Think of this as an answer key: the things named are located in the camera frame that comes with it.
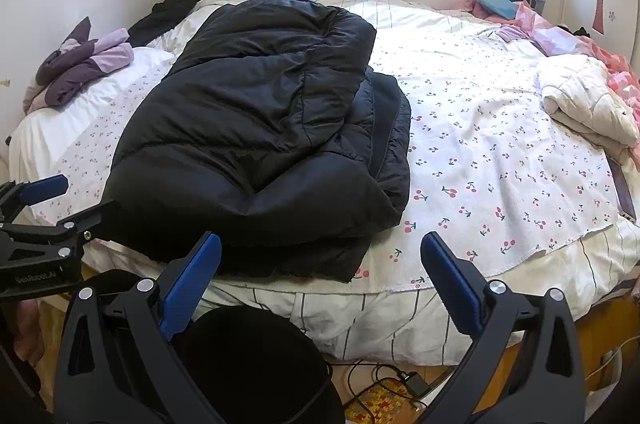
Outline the person's left hand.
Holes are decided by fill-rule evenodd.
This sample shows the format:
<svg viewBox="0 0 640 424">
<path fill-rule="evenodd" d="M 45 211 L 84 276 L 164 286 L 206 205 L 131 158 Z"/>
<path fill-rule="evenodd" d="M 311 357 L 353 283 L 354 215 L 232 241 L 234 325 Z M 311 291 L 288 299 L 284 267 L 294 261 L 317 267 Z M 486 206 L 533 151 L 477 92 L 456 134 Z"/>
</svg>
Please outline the person's left hand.
<svg viewBox="0 0 640 424">
<path fill-rule="evenodd" d="M 16 306 L 14 352 L 32 366 L 43 357 L 44 343 L 36 300 L 23 300 Z"/>
</svg>

